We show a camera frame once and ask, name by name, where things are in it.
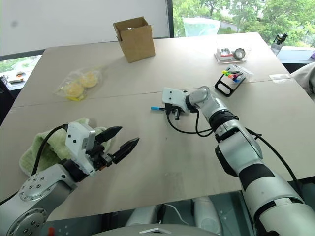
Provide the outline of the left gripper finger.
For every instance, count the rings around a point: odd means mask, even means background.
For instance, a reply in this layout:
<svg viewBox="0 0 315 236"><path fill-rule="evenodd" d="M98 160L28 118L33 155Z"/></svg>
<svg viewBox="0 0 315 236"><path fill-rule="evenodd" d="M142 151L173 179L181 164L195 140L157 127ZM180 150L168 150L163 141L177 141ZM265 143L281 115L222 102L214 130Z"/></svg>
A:
<svg viewBox="0 0 315 236"><path fill-rule="evenodd" d="M122 129L122 126L113 126L96 135L95 140L100 144L109 141Z"/></svg>
<svg viewBox="0 0 315 236"><path fill-rule="evenodd" d="M132 152L132 150L136 147L139 140L140 140L140 138L137 137L137 138L134 138L134 139L127 141L122 146L120 146L119 150L113 154L113 157L112 157L113 163L118 164L127 155L129 155Z"/></svg>

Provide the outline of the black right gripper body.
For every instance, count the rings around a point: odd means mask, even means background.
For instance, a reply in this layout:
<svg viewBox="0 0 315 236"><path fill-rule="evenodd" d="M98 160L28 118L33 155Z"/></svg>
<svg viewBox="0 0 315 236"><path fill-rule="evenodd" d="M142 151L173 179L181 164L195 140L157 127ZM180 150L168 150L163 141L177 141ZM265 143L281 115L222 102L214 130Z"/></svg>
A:
<svg viewBox="0 0 315 236"><path fill-rule="evenodd" d="M185 111L179 107L176 106L174 104L170 104L170 103L165 103L165 112L167 115L169 114L180 114L180 113L184 113Z"/></svg>

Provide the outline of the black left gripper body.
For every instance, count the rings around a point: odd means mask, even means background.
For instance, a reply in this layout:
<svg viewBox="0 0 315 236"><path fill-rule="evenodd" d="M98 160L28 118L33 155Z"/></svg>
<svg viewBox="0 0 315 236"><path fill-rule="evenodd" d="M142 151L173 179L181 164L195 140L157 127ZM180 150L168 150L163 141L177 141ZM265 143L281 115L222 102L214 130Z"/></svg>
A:
<svg viewBox="0 0 315 236"><path fill-rule="evenodd" d="M113 162L113 155L104 152L105 147L98 141L94 142L93 147L86 151L92 166L96 171L100 171L106 167L110 167Z"/></svg>

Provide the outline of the black marker holder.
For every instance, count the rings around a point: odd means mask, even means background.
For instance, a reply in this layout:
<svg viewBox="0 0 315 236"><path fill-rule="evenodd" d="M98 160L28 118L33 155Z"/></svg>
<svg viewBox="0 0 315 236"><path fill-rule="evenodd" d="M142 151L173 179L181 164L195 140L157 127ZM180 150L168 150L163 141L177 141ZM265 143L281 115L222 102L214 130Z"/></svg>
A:
<svg viewBox="0 0 315 236"><path fill-rule="evenodd" d="M215 84L215 89L217 89L224 96L230 97L241 85L241 83L234 83L222 74Z"/></svg>

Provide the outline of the green towel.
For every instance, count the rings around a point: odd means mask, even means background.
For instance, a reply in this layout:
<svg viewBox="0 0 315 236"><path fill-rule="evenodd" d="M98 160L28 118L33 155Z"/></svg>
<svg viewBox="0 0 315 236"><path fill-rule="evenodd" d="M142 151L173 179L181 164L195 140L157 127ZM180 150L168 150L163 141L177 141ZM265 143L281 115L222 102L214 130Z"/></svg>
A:
<svg viewBox="0 0 315 236"><path fill-rule="evenodd" d="M95 127L90 124L89 118L80 118L72 122L79 123L85 127L89 127L92 130L95 130L96 135L99 135L101 132L113 128L113 130L115 131L113 132L115 133L113 137L111 137L111 139L109 139L108 141L101 143L101 145L104 146L105 153L107 153L111 148L112 142L114 142L115 140L114 136L122 129L122 126ZM19 159L19 167L23 171L23 173L28 177L32 176L32 171L35 165L37 153L42 144L42 141L44 141L44 138L50 133L50 131L52 131L52 129L36 134L32 142L32 145L24 152L24 154L22 154L22 156ZM72 153L70 152L69 148L65 145L66 133L67 131L65 131L64 129L60 129L57 130L54 134L52 134L52 136L48 139L47 143L43 148L36 172L44 171L47 168L53 166L54 164L59 163L64 159L67 160L72 159Z"/></svg>

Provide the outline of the yellow bun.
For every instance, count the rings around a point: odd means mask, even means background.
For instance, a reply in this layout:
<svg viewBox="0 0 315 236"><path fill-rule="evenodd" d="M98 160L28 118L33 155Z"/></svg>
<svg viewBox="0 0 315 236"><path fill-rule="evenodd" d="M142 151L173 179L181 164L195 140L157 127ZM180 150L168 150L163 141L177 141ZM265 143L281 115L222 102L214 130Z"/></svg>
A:
<svg viewBox="0 0 315 236"><path fill-rule="evenodd" d="M83 94L84 88L76 82L71 82L64 87L64 92L68 97L79 97Z"/></svg>
<svg viewBox="0 0 315 236"><path fill-rule="evenodd" d="M94 73L88 72L79 79L79 82L85 88L92 88L98 83L98 78Z"/></svg>

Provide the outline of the clear bag of buns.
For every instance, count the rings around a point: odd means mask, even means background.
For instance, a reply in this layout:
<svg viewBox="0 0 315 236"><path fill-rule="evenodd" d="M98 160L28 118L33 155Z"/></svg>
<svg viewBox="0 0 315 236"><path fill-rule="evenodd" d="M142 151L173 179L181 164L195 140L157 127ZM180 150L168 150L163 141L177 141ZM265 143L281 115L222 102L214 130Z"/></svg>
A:
<svg viewBox="0 0 315 236"><path fill-rule="evenodd" d="M100 87L105 71L106 68L102 66L71 71L56 88L54 94L70 101L82 101L89 93Z"/></svg>

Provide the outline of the white robot leg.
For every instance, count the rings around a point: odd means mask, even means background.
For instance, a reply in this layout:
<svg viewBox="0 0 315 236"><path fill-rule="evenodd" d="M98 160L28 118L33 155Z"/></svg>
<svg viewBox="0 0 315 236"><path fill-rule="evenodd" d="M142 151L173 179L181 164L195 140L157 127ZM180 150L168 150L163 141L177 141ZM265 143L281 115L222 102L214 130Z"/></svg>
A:
<svg viewBox="0 0 315 236"><path fill-rule="evenodd" d="M221 235L222 227L219 215L208 196L193 199L193 213L196 227Z"/></svg>
<svg viewBox="0 0 315 236"><path fill-rule="evenodd" d="M158 210L159 205L136 208L127 220L126 226L155 223Z"/></svg>

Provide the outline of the clear plastic box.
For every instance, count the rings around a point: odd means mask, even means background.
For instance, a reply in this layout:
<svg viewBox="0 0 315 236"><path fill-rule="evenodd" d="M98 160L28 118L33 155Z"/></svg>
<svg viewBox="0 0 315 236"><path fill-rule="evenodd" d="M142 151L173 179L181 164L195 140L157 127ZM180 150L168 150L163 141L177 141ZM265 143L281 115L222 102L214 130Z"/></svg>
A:
<svg viewBox="0 0 315 236"><path fill-rule="evenodd" d="M224 47L224 48L228 48L231 52L234 52L234 51L235 51L237 48L239 48L239 47ZM250 52L251 52L251 48L250 48L250 47L241 47L241 48L245 49L245 51L246 51L246 56L245 56L245 58L244 58L243 60L235 60L235 59L233 58L233 56L230 56L230 57L221 57L221 56L220 56L220 53L219 53L219 50L221 49L221 47L220 47L220 48L217 48L216 52L214 53L214 56L215 56L215 58L216 58L216 60L217 60L217 62L218 62L219 64L245 62L245 61L247 60L248 55L249 55Z"/></svg>

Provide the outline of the brown cardboard box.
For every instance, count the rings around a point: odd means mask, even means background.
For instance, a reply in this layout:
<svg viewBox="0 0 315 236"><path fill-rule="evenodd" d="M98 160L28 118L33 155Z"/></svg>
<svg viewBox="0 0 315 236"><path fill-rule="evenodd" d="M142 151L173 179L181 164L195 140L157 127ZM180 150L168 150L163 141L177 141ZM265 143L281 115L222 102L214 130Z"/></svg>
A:
<svg viewBox="0 0 315 236"><path fill-rule="evenodd" d="M113 27L122 52L129 63L156 54L152 26L144 17L116 22Z"/></svg>

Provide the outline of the clear plastic marker sleeve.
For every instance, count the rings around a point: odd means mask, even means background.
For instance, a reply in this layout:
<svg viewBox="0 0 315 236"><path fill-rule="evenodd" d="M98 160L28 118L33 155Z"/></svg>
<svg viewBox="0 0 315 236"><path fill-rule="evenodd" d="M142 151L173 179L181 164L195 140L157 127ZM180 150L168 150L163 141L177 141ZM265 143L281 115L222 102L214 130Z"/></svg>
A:
<svg viewBox="0 0 315 236"><path fill-rule="evenodd" d="M243 76L247 79L249 77L251 77L253 75L252 72L250 72L249 70L245 69L242 66L236 65L236 64L230 64L225 70L229 70L229 71L240 71L242 72Z"/></svg>

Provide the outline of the grey tape roll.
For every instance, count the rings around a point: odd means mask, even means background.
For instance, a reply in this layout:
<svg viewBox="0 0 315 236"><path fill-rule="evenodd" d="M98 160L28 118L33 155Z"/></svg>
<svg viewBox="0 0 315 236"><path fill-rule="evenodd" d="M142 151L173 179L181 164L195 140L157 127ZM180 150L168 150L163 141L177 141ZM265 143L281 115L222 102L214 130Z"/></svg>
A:
<svg viewBox="0 0 315 236"><path fill-rule="evenodd" d="M237 48L234 52L233 52L233 58L235 60L243 60L246 56L246 51L243 48Z"/></svg>

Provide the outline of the translucent plastic bag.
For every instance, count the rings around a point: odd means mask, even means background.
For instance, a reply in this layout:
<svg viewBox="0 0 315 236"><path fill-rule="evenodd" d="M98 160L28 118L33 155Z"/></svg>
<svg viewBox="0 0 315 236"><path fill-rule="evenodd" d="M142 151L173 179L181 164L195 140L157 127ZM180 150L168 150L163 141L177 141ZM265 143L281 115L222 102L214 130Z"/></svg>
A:
<svg viewBox="0 0 315 236"><path fill-rule="evenodd" d="M186 17L183 23L186 37L216 35L221 24L219 20L201 17Z"/></svg>

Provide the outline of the clear bottle black cap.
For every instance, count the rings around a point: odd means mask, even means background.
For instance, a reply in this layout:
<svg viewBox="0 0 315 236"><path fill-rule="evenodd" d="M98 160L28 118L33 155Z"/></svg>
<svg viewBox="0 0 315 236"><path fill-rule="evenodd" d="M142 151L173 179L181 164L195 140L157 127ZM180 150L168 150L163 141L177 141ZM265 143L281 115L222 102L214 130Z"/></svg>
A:
<svg viewBox="0 0 315 236"><path fill-rule="evenodd" d="M288 37L288 34L283 33L283 34L277 34L276 38L274 39L270 49L276 56L279 54L280 50L282 49L283 44L287 37Z"/></svg>

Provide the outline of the dark window frame post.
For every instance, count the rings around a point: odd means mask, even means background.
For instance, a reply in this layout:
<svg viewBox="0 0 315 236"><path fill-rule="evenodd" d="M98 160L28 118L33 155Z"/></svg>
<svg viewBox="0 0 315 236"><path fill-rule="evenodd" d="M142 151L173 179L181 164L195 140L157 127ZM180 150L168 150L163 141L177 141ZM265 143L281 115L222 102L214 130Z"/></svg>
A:
<svg viewBox="0 0 315 236"><path fill-rule="evenodd" d="M169 27L169 37L174 38L173 0L165 0L165 3Z"/></svg>

